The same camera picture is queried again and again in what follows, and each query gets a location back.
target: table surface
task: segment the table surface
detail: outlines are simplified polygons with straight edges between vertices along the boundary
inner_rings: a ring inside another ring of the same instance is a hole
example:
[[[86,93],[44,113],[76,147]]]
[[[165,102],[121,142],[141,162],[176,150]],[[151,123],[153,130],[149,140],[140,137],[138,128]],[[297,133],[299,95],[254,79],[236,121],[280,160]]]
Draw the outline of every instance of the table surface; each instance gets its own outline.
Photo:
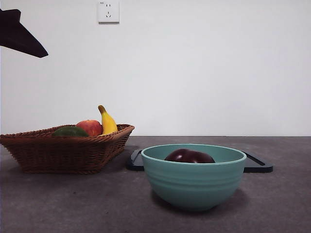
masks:
[[[272,163],[244,173],[226,202],[205,212],[172,207],[144,171],[125,163],[134,150],[168,143],[221,145]],[[131,136],[100,173],[25,174],[1,146],[2,233],[308,233],[311,232],[311,137]]]

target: teal bowl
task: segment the teal bowl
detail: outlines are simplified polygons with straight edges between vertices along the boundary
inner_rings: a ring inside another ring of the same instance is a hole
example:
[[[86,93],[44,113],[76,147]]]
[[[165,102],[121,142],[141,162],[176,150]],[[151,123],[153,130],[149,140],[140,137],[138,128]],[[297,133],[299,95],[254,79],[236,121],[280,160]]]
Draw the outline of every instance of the teal bowl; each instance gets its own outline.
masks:
[[[176,149],[209,154],[215,163],[181,163],[164,160]],[[155,193],[178,208],[205,211],[227,200],[241,181],[246,154],[204,144],[167,144],[141,152],[147,179]]]

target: green fruit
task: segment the green fruit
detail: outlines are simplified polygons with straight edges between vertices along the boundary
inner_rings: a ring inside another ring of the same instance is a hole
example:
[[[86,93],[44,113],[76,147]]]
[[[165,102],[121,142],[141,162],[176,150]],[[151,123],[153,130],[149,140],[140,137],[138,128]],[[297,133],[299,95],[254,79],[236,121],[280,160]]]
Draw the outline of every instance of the green fruit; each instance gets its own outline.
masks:
[[[73,136],[73,137],[88,137],[88,134],[76,126],[64,126],[55,130],[52,133],[52,136]]]

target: electrical outlet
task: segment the electrical outlet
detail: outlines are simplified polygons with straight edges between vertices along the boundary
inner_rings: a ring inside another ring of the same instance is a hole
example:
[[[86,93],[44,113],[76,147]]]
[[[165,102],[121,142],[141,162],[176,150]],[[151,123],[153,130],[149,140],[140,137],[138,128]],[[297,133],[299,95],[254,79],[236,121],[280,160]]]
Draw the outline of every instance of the electrical outlet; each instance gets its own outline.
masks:
[[[119,0],[103,0],[99,2],[97,5],[97,20],[99,23],[119,23]]]

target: brown basket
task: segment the brown basket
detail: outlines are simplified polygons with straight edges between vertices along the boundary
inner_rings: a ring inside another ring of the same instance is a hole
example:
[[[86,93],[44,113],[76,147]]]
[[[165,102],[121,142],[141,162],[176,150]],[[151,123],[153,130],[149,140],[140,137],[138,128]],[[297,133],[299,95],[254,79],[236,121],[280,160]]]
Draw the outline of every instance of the brown basket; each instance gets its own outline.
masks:
[[[15,134],[1,134],[0,143],[25,173],[94,174],[120,154],[135,128],[119,124],[118,131],[97,137],[52,137],[63,126]]]

